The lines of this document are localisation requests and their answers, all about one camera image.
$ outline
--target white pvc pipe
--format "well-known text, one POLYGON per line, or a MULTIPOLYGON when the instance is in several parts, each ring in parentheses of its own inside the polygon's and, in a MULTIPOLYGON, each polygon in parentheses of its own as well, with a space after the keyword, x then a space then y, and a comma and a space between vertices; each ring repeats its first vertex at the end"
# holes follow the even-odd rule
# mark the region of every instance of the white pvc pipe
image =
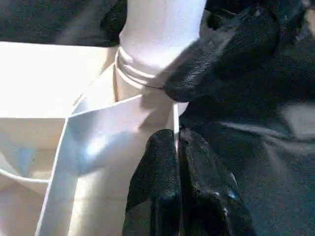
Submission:
POLYGON ((206 0, 128 0, 119 67, 135 82, 162 87, 156 75, 199 38, 206 0))

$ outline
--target dark cloth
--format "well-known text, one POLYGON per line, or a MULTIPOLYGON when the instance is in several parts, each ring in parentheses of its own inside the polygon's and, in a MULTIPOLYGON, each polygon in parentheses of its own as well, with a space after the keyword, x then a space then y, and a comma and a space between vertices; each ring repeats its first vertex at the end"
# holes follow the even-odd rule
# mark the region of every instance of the dark cloth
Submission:
POLYGON ((1 0, 0 41, 108 47, 100 24, 117 0, 1 0))
POLYGON ((181 116, 235 175, 257 235, 315 230, 314 66, 315 41, 305 38, 181 116))

